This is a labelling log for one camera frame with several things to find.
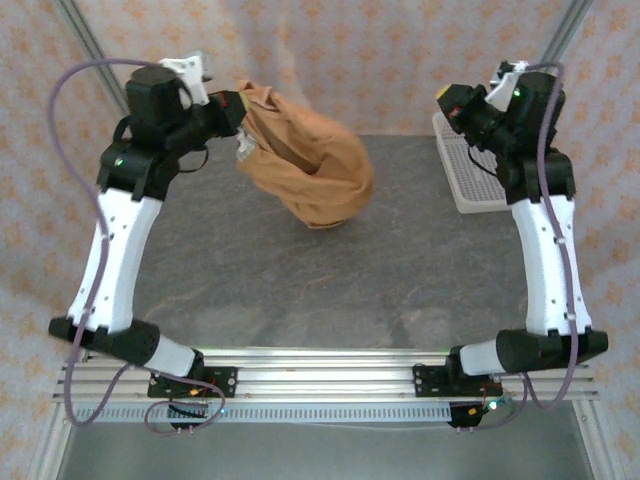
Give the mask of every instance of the patterned wallpaper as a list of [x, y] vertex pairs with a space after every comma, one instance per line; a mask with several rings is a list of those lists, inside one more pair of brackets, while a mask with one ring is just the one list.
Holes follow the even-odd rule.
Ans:
[[159, 59], [206, 49], [216, 89], [250, 79], [358, 133], [419, 135], [432, 132], [433, 92], [443, 83], [478, 83], [501, 59], [538, 57], [570, 2], [77, 3], [108, 56]]
[[[68, 346], [46, 335], [81, 279], [89, 206], [49, 142], [49, 90], [83, 54], [50, 0], [0, 9], [0, 478], [26, 476]], [[117, 121], [96, 77], [77, 75], [58, 106], [68, 153], [87, 178]]]
[[610, 351], [597, 362], [628, 478], [640, 478], [640, 9], [595, 2], [567, 64], [557, 145], [574, 162], [584, 297]]

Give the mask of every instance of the crumpled fabric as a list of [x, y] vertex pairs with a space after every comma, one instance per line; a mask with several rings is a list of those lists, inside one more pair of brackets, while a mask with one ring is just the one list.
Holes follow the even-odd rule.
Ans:
[[238, 155], [237, 167], [259, 188], [310, 228], [340, 225], [367, 205], [375, 173], [356, 135], [272, 87], [240, 81], [238, 90], [252, 145]]

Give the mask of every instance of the gray floor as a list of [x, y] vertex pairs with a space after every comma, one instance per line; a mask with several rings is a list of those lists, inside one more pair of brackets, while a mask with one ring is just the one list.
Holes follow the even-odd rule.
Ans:
[[472, 435], [444, 425], [391, 431], [379, 424], [216, 424], [193, 437], [161, 438], [139, 423], [96, 424], [72, 432], [58, 476], [178, 478], [588, 480], [593, 475], [575, 413], [563, 404], [550, 413], [529, 406], [512, 423]]
[[234, 165], [232, 140], [181, 175], [153, 227], [135, 312], [196, 346], [448, 349], [524, 326], [508, 212], [457, 212], [434, 138], [365, 137], [376, 192], [309, 230]]

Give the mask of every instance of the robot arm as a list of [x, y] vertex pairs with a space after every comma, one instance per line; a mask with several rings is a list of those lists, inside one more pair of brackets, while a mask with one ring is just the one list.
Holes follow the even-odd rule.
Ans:
[[[526, 62], [503, 62], [483, 86], [450, 85], [438, 95], [439, 106], [453, 130], [471, 146], [496, 155], [496, 174], [522, 242], [528, 293], [526, 329], [503, 330], [487, 342], [455, 347], [449, 356], [450, 376], [481, 376], [567, 367], [570, 336], [567, 289], [562, 258], [549, 215], [541, 201], [536, 164], [538, 132], [555, 78], [527, 71]], [[550, 146], [564, 104], [562, 92], [547, 139], [545, 174], [554, 211], [563, 230], [573, 274], [578, 361], [608, 348], [607, 335], [591, 328], [582, 300], [573, 241], [575, 185], [569, 158]]]
[[[160, 213], [179, 160], [213, 137], [234, 136], [245, 115], [238, 92], [207, 95], [201, 55], [165, 59], [136, 70], [127, 82], [130, 116], [120, 122], [100, 159], [99, 204], [109, 227], [110, 254], [81, 345], [176, 377], [204, 380], [202, 354], [133, 318], [133, 292], [147, 237]], [[126, 127], [131, 138], [122, 138]], [[80, 289], [49, 333], [73, 341], [96, 276], [102, 233], [96, 226]], [[190, 387], [167, 381], [171, 395]]]

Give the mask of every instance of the gray marble table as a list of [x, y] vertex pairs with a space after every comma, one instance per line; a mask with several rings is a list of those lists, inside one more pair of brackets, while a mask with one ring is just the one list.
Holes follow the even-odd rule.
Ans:
[[524, 326], [510, 213], [459, 214], [434, 138], [363, 140], [374, 198], [330, 231], [306, 228], [239, 173], [233, 141], [212, 143], [153, 227], [136, 316], [208, 347], [442, 350]]

